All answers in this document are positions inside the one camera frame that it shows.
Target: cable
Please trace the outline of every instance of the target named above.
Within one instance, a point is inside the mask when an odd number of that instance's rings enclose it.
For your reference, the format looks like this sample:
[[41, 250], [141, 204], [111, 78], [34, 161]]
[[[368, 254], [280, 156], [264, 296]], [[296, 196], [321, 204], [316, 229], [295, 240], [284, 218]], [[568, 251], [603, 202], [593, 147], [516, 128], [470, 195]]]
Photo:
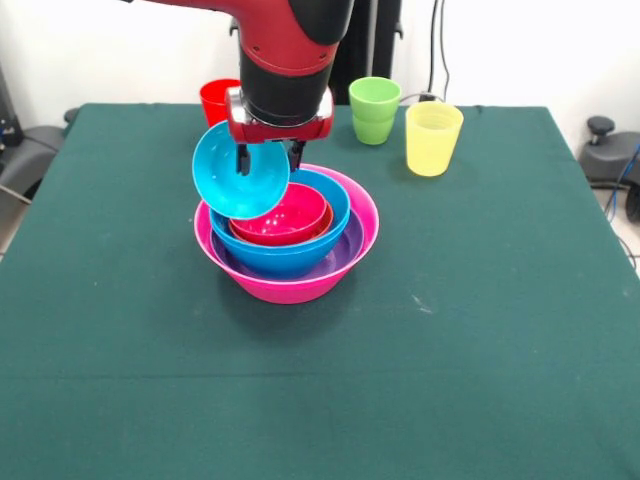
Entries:
[[636, 152], [634, 153], [633, 157], [631, 157], [631, 160], [629, 160], [629, 162], [627, 162], [627, 165], [622, 170], [622, 173], [618, 177], [618, 180], [616, 181], [615, 186], [613, 187], [613, 192], [611, 192], [611, 196], [609, 197], [609, 200], [607, 201], [607, 205], [604, 207], [604, 213], [607, 216], [607, 219], [609, 219], [609, 222], [612, 222], [613, 219], [616, 216], [616, 210], [617, 210], [617, 207], [618, 207], [618, 190], [620, 189], [620, 184], [622, 183], [624, 178], [629, 173], [631, 173], [631, 170], [633, 170], [633, 167], [635, 166], [636, 162], [638, 161], [638, 157], [640, 157], [640, 145], [638, 145], [638, 147], [636, 148]]
[[433, 76], [435, 74], [436, 57], [436, 17], [438, 16], [438, 0], [433, 0], [433, 13], [431, 14], [431, 71], [429, 72], [429, 92], [433, 89]]
[[400, 103], [406, 102], [407, 100], [409, 100], [410, 98], [414, 98], [414, 97], [422, 97], [423, 95], [431, 95], [432, 97], [434, 97], [437, 100], [440, 100], [441, 102], [444, 102], [444, 100], [442, 98], [440, 98], [437, 95], [434, 95], [433, 93], [429, 93], [429, 92], [420, 92], [420, 93], [412, 93], [411, 95], [407, 95], [406, 97], [403, 97], [400, 99]]
[[637, 270], [638, 269], [638, 261], [636, 260], [636, 256], [631, 251], [631, 248], [629, 247], [627, 242], [625, 242], [620, 236], [616, 235], [616, 237], [618, 237], [618, 240], [620, 241], [622, 246], [627, 251], [627, 257], [629, 257], [631, 259], [631, 263], [633, 264], [633, 269]]
[[27, 197], [24, 197], [24, 196], [20, 195], [19, 193], [14, 192], [10, 188], [7, 188], [2, 184], [0, 184], [0, 192], [6, 193], [7, 195], [15, 198], [16, 200], [24, 203], [25, 205], [31, 205], [31, 200], [29, 200]]
[[42, 140], [38, 140], [37, 138], [31, 137], [29, 135], [25, 135], [24, 138], [26, 140], [31, 140], [32, 142], [35, 142], [35, 143], [37, 143], [39, 145], [42, 145], [43, 147], [46, 147], [49, 150], [53, 150], [56, 153], [58, 153], [58, 151], [60, 150], [59, 148], [56, 148], [53, 145], [48, 144], [47, 142], [43, 142]]
[[444, 82], [444, 93], [442, 98], [444, 101], [447, 101], [447, 91], [449, 90], [449, 80], [451, 79], [451, 75], [449, 73], [449, 67], [447, 66], [447, 57], [444, 54], [444, 4], [446, 0], [442, 0], [442, 4], [440, 6], [440, 55], [442, 56], [442, 65], [444, 66], [444, 71], [446, 73], [446, 81]]

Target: red cup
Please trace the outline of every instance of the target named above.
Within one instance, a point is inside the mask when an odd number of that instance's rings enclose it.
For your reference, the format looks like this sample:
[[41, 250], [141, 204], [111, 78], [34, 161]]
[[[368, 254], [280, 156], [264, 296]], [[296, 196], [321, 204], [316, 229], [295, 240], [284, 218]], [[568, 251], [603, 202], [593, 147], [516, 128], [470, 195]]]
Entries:
[[228, 88], [239, 87], [240, 80], [223, 78], [207, 83], [200, 89], [200, 100], [207, 117], [209, 127], [213, 127], [220, 122], [227, 120], [227, 108], [224, 104], [224, 97]]

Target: pink bowl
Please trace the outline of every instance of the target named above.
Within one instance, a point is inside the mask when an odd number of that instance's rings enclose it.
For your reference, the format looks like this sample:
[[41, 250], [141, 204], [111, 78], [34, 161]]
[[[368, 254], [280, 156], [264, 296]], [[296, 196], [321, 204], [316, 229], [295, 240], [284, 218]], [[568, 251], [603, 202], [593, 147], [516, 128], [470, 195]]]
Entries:
[[290, 183], [280, 203], [260, 217], [230, 220], [241, 240], [278, 247], [310, 240], [327, 211], [327, 201], [315, 188]]
[[329, 275], [303, 281], [274, 281], [248, 277], [228, 267], [211, 248], [211, 222], [209, 209], [200, 203], [194, 217], [196, 239], [205, 254], [227, 272], [242, 288], [260, 300], [270, 303], [291, 305], [315, 300], [328, 293], [338, 282], [360, 261], [373, 247], [380, 229], [380, 218], [376, 204], [357, 182], [346, 175], [329, 168], [304, 164], [304, 168], [323, 173], [338, 181], [347, 191], [351, 199], [351, 208], [360, 218], [364, 229], [364, 243], [362, 249], [351, 263]]

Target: plastic bowl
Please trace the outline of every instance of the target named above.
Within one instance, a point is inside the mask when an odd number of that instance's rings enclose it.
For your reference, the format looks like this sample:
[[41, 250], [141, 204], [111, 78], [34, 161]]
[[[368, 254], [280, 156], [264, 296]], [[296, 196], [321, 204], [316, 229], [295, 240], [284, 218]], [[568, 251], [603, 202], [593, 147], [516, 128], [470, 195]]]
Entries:
[[193, 180], [198, 194], [216, 212], [229, 218], [250, 219], [278, 205], [289, 183], [290, 167], [281, 142], [248, 145], [251, 170], [236, 171], [237, 144], [228, 122], [211, 127], [193, 154]]
[[318, 190], [331, 204], [334, 219], [325, 235], [298, 245], [255, 245], [236, 238], [229, 228], [229, 219], [211, 211], [213, 230], [233, 256], [256, 272], [282, 279], [305, 275], [331, 251], [347, 226], [351, 207], [349, 194], [331, 177], [307, 169], [298, 170], [291, 177], [296, 183]]
[[213, 223], [213, 231], [222, 244], [237, 260], [254, 272], [282, 280], [299, 278], [309, 273], [331, 252], [344, 231], [342, 228], [331, 236], [325, 235], [298, 245], [268, 247], [234, 238], [229, 220], [213, 211], [210, 211], [209, 221]]
[[326, 233], [331, 228], [331, 224], [333, 223], [333, 208], [331, 208], [331, 204], [327, 202], [327, 209], [320, 220], [320, 224], [318, 225], [318, 229], [315, 232], [313, 238], [321, 237], [322, 235], [326, 235]]
[[[320, 220], [320, 224], [318, 225], [318, 228], [313, 233], [313, 236], [311, 238], [313, 239], [313, 238], [317, 238], [322, 235], [325, 235], [329, 231], [329, 228], [331, 227], [332, 223], [333, 223], [333, 208], [331, 208], [331, 205], [327, 202], [327, 209], [325, 210], [325, 213], [322, 216], [322, 219]], [[243, 239], [240, 236], [240, 234], [236, 231], [236, 228], [233, 226], [233, 222], [229, 222], [229, 230], [231, 231], [233, 236], [236, 237], [237, 239], [244, 240], [247, 243], [253, 243], [253, 242], [250, 242], [249, 240]]]
[[320, 192], [292, 182], [273, 210], [253, 220], [230, 220], [231, 230], [258, 245], [294, 245], [316, 235], [326, 210], [327, 202]]
[[360, 253], [347, 265], [327, 275], [298, 281], [278, 281], [254, 278], [240, 273], [222, 262], [211, 248], [211, 222], [207, 207], [201, 203], [196, 210], [193, 223], [196, 238], [202, 250], [211, 261], [228, 273], [249, 294], [265, 302], [290, 305], [310, 302], [322, 297], [369, 253], [378, 237], [380, 229], [378, 209], [364, 188], [335, 170], [315, 165], [304, 165], [304, 168], [328, 175], [346, 188], [353, 211], [358, 215], [363, 228], [364, 241]]
[[[269, 278], [256, 273], [243, 263], [239, 262], [226, 248], [224, 248], [224, 244], [220, 241], [220, 238], [214, 231], [211, 231], [210, 238], [211, 248], [220, 261], [234, 271], [256, 279], [277, 280], [276, 278]], [[354, 212], [351, 212], [347, 228], [345, 228], [342, 235], [340, 235], [340, 239], [338, 240], [338, 243], [336, 243], [336, 246], [333, 247], [326, 257], [313, 267], [313, 270], [303, 277], [296, 278], [296, 280], [300, 281], [310, 278], [318, 278], [341, 269], [358, 256], [360, 250], [362, 250], [363, 242], [364, 231], [362, 228], [362, 222], [360, 222], [360, 219]]]

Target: blue bowl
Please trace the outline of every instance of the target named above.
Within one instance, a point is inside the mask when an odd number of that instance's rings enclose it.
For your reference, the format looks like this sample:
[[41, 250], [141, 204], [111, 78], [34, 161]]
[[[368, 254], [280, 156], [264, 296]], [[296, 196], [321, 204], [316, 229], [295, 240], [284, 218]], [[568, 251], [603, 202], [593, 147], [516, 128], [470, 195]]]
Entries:
[[291, 180], [315, 188], [331, 204], [333, 224], [325, 235], [298, 245], [254, 245], [234, 237], [229, 219], [211, 211], [213, 230], [229, 253], [251, 270], [279, 279], [301, 277], [313, 270], [336, 246], [351, 216], [349, 195], [335, 180], [310, 170], [298, 170]]
[[248, 145], [249, 175], [236, 173], [237, 144], [228, 123], [211, 127], [193, 153], [193, 181], [212, 210], [228, 218], [248, 220], [273, 209], [289, 184], [289, 160], [281, 142]]

